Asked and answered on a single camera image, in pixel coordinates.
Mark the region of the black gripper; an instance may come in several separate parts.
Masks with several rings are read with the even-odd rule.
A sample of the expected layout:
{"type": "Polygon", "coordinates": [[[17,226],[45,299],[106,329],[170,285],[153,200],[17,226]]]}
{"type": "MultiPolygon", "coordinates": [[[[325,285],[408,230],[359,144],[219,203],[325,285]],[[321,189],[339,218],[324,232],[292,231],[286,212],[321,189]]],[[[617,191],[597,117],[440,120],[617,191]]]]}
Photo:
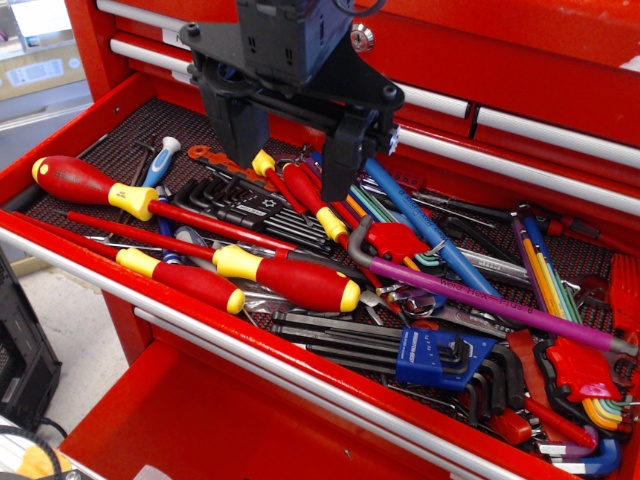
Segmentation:
{"type": "Polygon", "coordinates": [[[269,114],[326,133],[322,199],[344,200],[363,164],[397,145],[404,94],[350,40],[350,1],[239,1],[236,23],[188,23],[188,71],[226,156],[250,168],[269,114]]]}

